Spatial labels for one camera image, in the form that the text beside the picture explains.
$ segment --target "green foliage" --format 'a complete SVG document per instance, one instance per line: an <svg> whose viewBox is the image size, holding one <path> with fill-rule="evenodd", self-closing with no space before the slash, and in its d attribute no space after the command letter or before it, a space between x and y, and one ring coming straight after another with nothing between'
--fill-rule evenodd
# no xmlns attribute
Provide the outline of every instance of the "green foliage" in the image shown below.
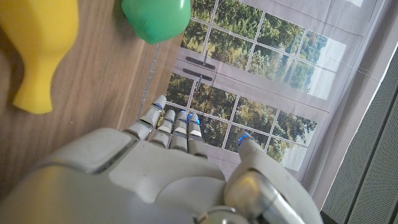
<svg viewBox="0 0 398 224"><path fill-rule="evenodd" d="M192 85L192 79L173 73L166 92L167 100L181 106L187 106Z"/></svg>
<svg viewBox="0 0 398 224"><path fill-rule="evenodd" d="M291 145L285 141L281 141L281 140L272 138L269 141L267 155L270 156L271 158L275 159L275 161L277 161L277 162L282 162L282 160L285 156L285 150L287 148L291 148L291 147L293 147L293 145Z"/></svg>
<svg viewBox="0 0 398 224"><path fill-rule="evenodd" d="M236 0L220 0L214 24L235 34L254 39L262 11Z"/></svg>
<svg viewBox="0 0 398 224"><path fill-rule="evenodd" d="M211 29L206 49L213 59L245 69L252 43L218 29Z"/></svg>
<svg viewBox="0 0 398 224"><path fill-rule="evenodd" d="M311 77L314 72L314 66L303 62L297 62L292 74L290 87L308 93L308 85L311 83Z"/></svg>
<svg viewBox="0 0 398 224"><path fill-rule="evenodd" d="M207 29L208 26L190 20L187 28L185 29L181 47L200 54L205 42Z"/></svg>
<svg viewBox="0 0 398 224"><path fill-rule="evenodd" d="M293 67L292 62L293 60L286 55L257 45L248 72L281 82L289 76Z"/></svg>
<svg viewBox="0 0 398 224"><path fill-rule="evenodd" d="M270 67L269 56L266 54L262 55L261 51L257 50L252 55L248 72L271 80L272 74L269 72Z"/></svg>
<svg viewBox="0 0 398 224"><path fill-rule="evenodd" d="M215 0L194 0L191 16L205 22L210 22Z"/></svg>
<svg viewBox="0 0 398 224"><path fill-rule="evenodd" d="M233 121L269 133L276 111L270 106L240 97Z"/></svg>
<svg viewBox="0 0 398 224"><path fill-rule="evenodd" d="M300 51L300 57L309 62L317 63L320 51L326 46L328 38L311 31L307 31Z"/></svg>
<svg viewBox="0 0 398 224"><path fill-rule="evenodd" d="M305 133L314 131L316 127L317 122L315 121L281 111L278 115L273 134L295 142L301 139L306 143Z"/></svg>
<svg viewBox="0 0 398 224"><path fill-rule="evenodd" d="M191 108L229 120L235 99L232 93L202 83L193 94Z"/></svg>
<svg viewBox="0 0 398 224"><path fill-rule="evenodd" d="M303 28L266 14L257 41L295 54L299 49L303 33Z"/></svg>
<svg viewBox="0 0 398 224"><path fill-rule="evenodd" d="M228 124L206 116L199 116L199 120L203 142L211 146L222 147Z"/></svg>

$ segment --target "gray wall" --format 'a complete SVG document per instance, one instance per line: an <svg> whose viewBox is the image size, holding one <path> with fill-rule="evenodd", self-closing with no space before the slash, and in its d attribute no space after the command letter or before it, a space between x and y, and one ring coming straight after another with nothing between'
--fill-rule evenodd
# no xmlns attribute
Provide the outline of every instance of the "gray wall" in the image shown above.
<svg viewBox="0 0 398 224"><path fill-rule="evenodd" d="M398 221L397 90L396 53L323 205L337 223Z"/></svg>

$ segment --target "window handle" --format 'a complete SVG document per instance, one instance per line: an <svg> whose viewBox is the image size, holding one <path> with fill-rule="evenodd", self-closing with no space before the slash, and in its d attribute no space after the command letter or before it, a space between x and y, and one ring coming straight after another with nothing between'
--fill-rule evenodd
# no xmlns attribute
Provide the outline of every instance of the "window handle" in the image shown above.
<svg viewBox="0 0 398 224"><path fill-rule="evenodd" d="M206 50L205 59L203 60L203 66L206 66L206 60L207 60L208 53L209 53L209 50Z"/></svg>
<svg viewBox="0 0 398 224"><path fill-rule="evenodd" d="M207 80L207 81L213 81L213 78L208 77L207 75L203 75L201 73L197 73L197 72L191 71L191 70L186 69L186 68L183 68L182 71L187 73L187 74L193 75L195 77L199 77L200 79L204 79L204 80Z"/></svg>
<svg viewBox="0 0 398 224"><path fill-rule="evenodd" d="M201 78L202 78L202 76L203 75L200 75L200 77L199 77L199 81L195 84L195 91L198 91L199 90L199 87L200 87L200 82L201 82Z"/></svg>
<svg viewBox="0 0 398 224"><path fill-rule="evenodd" d="M209 63L206 63L207 56L208 56L208 50L206 50L204 61L200 61L200 60L197 60L197 59L194 59L194 58L191 58L191 57L185 57L185 59L187 61L189 61L189 62L193 62L193 63L195 63L197 65L204 66L206 68L210 68L210 69L213 69L213 70L216 69L216 67L214 65L210 65Z"/></svg>

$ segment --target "window frame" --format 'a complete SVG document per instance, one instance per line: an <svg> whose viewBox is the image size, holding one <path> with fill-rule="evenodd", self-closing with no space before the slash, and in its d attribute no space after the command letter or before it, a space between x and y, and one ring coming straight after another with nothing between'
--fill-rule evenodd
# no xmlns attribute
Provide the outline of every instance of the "window frame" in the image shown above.
<svg viewBox="0 0 398 224"><path fill-rule="evenodd" d="M259 26L257 27L257 32L255 35L255 38L253 40L249 39L247 37L243 37L238 34L234 34L233 32L231 32L227 29L224 29L222 27L219 27L219 26L213 24L216 10L217 10L218 3L219 3L219 0L215 0L215 6L214 6L213 12L211 14L210 22L201 21L199 19L191 17L191 20L193 20L195 22L199 22L201 24L205 24L206 26L208 26L205 41L203 43L202 53L198 54L195 52L191 52L188 49L180 49L180 54L178 56L178 59L185 60L185 57L187 57L188 55L190 55L189 57L193 57L196 59L203 59L203 58L199 58L200 57L199 55L202 55L203 57L205 55L205 49L206 49L206 45L208 43L208 39L209 39L211 30L218 29L220 31L228 33L229 35L238 37L240 39L243 39L245 41L252 43L252 47L251 47L251 52L249 54L249 60L246 64L245 71L238 69L236 67L233 67L231 65L228 65L226 63L217 61L218 62L217 67L216 67L216 70L214 70L214 72L229 76L235 80L239 80L243 83L250 84L252 86L261 88L263 90L271 91L271 92L275 93L276 95L284 96L286 98L297 101L299 103L303 103L305 105L315 107L315 108L321 109L323 111L330 111L334 102L336 100L338 100L338 95L339 95L338 93L341 91L341 89L344 88L344 83L352 70L352 64L354 62L356 55L358 54L358 49L359 49L360 43L362 41L362 37L360 35L348 33L347 31L342 30L342 29L337 29L335 26L326 24L319 19L316 19L312 16L308 16L299 11L289 9L287 6L277 3L275 1L239 0L239 2L262 10L262 16L261 16L261 19L259 22ZM281 10L282 8L289 10L291 13L287 13L287 11ZM257 42L257 38L259 36L259 32L262 27L262 23L264 21L265 15L267 13L305 29L301 43L300 43L300 48L298 49L296 54L288 54L288 53L284 52L283 50L279 50L279 49L276 49L276 48L273 48L273 47L270 47L265 44ZM299 20L294 19L294 17L292 17L292 14L299 15L300 19ZM333 84L330 88L330 92L329 92L328 98L326 100L318 98L316 96L309 95L300 90L291 88L291 87L289 87L288 84L283 84L283 83L275 82L272 80L268 80L266 78L259 77L255 74L247 72L247 70L249 68L249 64L251 62L251 56L252 56L252 53L253 53L256 45L259 45L259 46L264 47L269 50L273 50L273 51L283 54L283 55L287 55L289 57L293 57L295 60L294 67L295 67L295 64L298 61L300 61L300 62L307 63L309 65L313 65L318 68L322 68L319 65L315 65L314 63L310 63L310 62L306 61L305 59L299 58L303 38L305 37L306 33L309 30L312 32L315 32L317 34L324 35L327 38L331 38L333 40L336 40L338 42L346 44L346 50L341 58L340 66L338 67L337 71L332 71L333 73L335 73L335 78L333 80Z"/></svg>
<svg viewBox="0 0 398 224"><path fill-rule="evenodd" d="M213 86L220 90L228 91L237 96L235 104L234 104L234 108L232 110L230 120L219 118L219 117L216 117L216 116L213 116L210 114L206 114L204 112L197 111L197 110L190 108L190 104L192 102L193 94L195 91L195 85L199 81L199 77L185 73L183 71L184 68L189 69L194 72L197 72L197 73L201 73L206 76L209 76L213 79L212 81L202 79L201 83L204 83L209 86ZM222 122L225 122L228 124L228 128L226 130L226 135L224 136L224 139L223 139L222 147L218 148L218 147L207 145L206 151L210 157L213 157L215 159L219 159L222 161L230 162L230 163L236 164L236 165L238 165L240 163L239 154L237 154L236 152L231 152L227 149L224 149L226 141L228 139L229 130L231 129L231 126L234 125L239 128L248 129L250 131L254 131L255 133L259 133L259 134L268 136L267 144L264 148L265 151L268 148L271 138L280 139L282 141L286 141L286 142L289 142L292 144L306 147L307 152L302 161L302 165L300 166L300 169L298 171L287 169L298 181L301 181L301 182L303 181L305 173L307 172L308 166L312 162L313 155L315 154L314 153L315 146L318 144L318 139L322 132L323 126L325 125L326 117L328 116L328 113L326 111L323 111L323 110L320 110L317 108L313 108L313 107L308 107L307 105L298 103L296 101L284 98L279 95L275 95L269 91L266 91L266 90L263 90L260 88L256 88L256 87L248 85L248 84L241 83L240 81L233 80L230 77L227 77L220 73L216 73L214 71L211 71L210 69L208 69L206 67L198 66L189 61L183 61L183 60L177 59L173 72L182 77L192 79L193 84L191 87L190 97L188 99L188 103L186 106L177 105L177 104L171 103L169 101L167 102L168 105L175 106L177 108L181 108L182 110L186 110L189 112L195 112L198 114L202 114L203 116L209 117L211 119L216 119L218 121L222 121ZM277 109L277 114L275 116L275 120L273 121L272 129L270 130L270 133L265 133L263 131L259 131L254 128L250 128L250 127L244 126L242 124L237 124L233 121L234 114L236 112L237 104L238 104L240 97L245 97L250 100L254 100L256 102L259 102L264 105L271 106L271 107ZM273 127L275 126L275 123L277 121L277 115L279 114L280 111L284 111L286 113L291 113L296 116L307 118L311 121L316 121L318 123L317 128L313 134L312 140L310 141L310 144L308 146L305 146L304 144L300 144L297 142L289 141L288 139L284 139L282 137L278 137L278 136L275 136L272 134Z"/></svg>

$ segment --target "window pane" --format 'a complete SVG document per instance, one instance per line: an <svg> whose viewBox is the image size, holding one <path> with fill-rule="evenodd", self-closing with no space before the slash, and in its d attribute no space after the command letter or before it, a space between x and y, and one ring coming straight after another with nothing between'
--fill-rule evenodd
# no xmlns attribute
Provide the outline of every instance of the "window pane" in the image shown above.
<svg viewBox="0 0 398 224"><path fill-rule="evenodd" d="M200 131L202 140L205 144L215 147L222 147L228 124L222 121L208 118L206 116L199 116Z"/></svg>
<svg viewBox="0 0 398 224"><path fill-rule="evenodd" d="M297 62L290 79L290 87L325 100L328 98L335 75L328 70Z"/></svg>
<svg viewBox="0 0 398 224"><path fill-rule="evenodd" d="M166 92L167 101L181 106L187 106L192 85L192 79L173 73Z"/></svg>
<svg viewBox="0 0 398 224"><path fill-rule="evenodd" d="M175 106L166 105L166 106L163 108L163 111L162 111L161 114L160 114L159 120L158 120L158 122L157 122L157 126L159 126L160 124L162 124L162 121L163 121L163 118L164 118L164 114L166 114L166 112L167 112L168 110L174 110L175 116L177 117L178 113L179 113L181 110L184 110L184 109L176 108Z"/></svg>
<svg viewBox="0 0 398 224"><path fill-rule="evenodd" d="M235 99L232 93L202 83L193 94L191 108L229 120Z"/></svg>
<svg viewBox="0 0 398 224"><path fill-rule="evenodd" d="M318 123L315 121L281 111L272 133L276 136L308 146L317 125Z"/></svg>
<svg viewBox="0 0 398 224"><path fill-rule="evenodd" d="M252 43L218 29L211 29L206 49L209 57L244 70Z"/></svg>
<svg viewBox="0 0 398 224"><path fill-rule="evenodd" d="M270 106L240 97L234 122L269 133L276 111Z"/></svg>
<svg viewBox="0 0 398 224"><path fill-rule="evenodd" d="M308 30L304 37L300 58L337 71L345 48L345 44Z"/></svg>
<svg viewBox="0 0 398 224"><path fill-rule="evenodd" d="M296 54L303 35L304 28L267 13L257 41Z"/></svg>
<svg viewBox="0 0 398 224"><path fill-rule="evenodd" d="M181 47L201 54L207 29L208 26L190 20L187 28L185 29Z"/></svg>
<svg viewBox="0 0 398 224"><path fill-rule="evenodd" d="M254 39L261 14L261 10L239 1L220 0L213 23L235 34Z"/></svg>
<svg viewBox="0 0 398 224"><path fill-rule="evenodd" d="M287 83L293 64L292 57L257 45L254 48L248 72L270 80Z"/></svg>
<svg viewBox="0 0 398 224"><path fill-rule="evenodd" d="M226 140L225 143L226 150L238 152L237 151L238 147L236 145L236 135L241 131L246 131L247 133L249 133L262 148L265 148L268 136L232 125L231 129L229 130L228 139Z"/></svg>
<svg viewBox="0 0 398 224"><path fill-rule="evenodd" d="M210 22L215 0L194 0L191 16L205 22Z"/></svg>
<svg viewBox="0 0 398 224"><path fill-rule="evenodd" d="M307 148L282 140L272 138L269 142L267 154L285 168L299 171Z"/></svg>

